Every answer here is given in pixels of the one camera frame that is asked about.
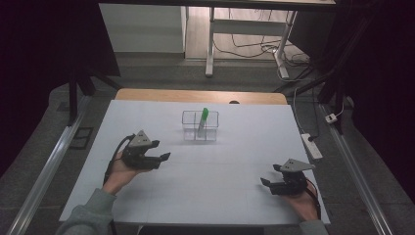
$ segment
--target sleeve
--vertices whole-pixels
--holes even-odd
[[[76,206],[70,217],[59,227],[56,235],[107,234],[113,219],[112,208],[116,196],[95,189],[84,206]]]
[[[329,235],[321,220],[309,220],[300,223],[302,235]]]

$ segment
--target wooden board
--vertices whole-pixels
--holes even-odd
[[[238,101],[240,104],[287,105],[287,100],[280,93],[194,91],[194,90],[155,90],[155,89],[120,89],[116,100],[140,100],[163,102],[192,102],[228,104]]]

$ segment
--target white cable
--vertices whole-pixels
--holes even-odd
[[[337,117],[337,116],[339,116],[339,115],[341,115],[344,109],[345,109],[345,102],[343,102],[343,105],[342,105],[342,110],[339,112],[339,114],[338,114],[338,115],[336,115],[336,117]]]
[[[305,134],[305,131],[302,129],[301,124],[299,122],[299,117],[297,116],[297,108],[296,108],[296,96],[297,96],[297,89],[299,89],[298,87],[296,88],[296,90],[294,91],[294,116],[296,117],[296,122],[297,125],[299,126],[300,130],[302,131],[303,134]]]

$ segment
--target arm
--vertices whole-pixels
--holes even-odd
[[[120,161],[118,153],[112,168],[112,173],[102,189],[95,189],[89,201],[84,206],[73,209],[70,217],[56,232],[65,234],[107,234],[108,224],[113,220],[112,208],[116,199],[115,194],[127,185],[138,173],[148,170],[134,170]]]
[[[316,189],[308,182],[307,188],[316,195]],[[281,196],[296,211],[303,222],[300,223],[300,229],[303,235],[328,235],[324,223],[318,219],[317,209],[312,198],[302,192],[295,196]]]

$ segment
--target wall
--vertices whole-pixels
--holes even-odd
[[[100,4],[100,9],[115,52],[184,52],[184,7]]]

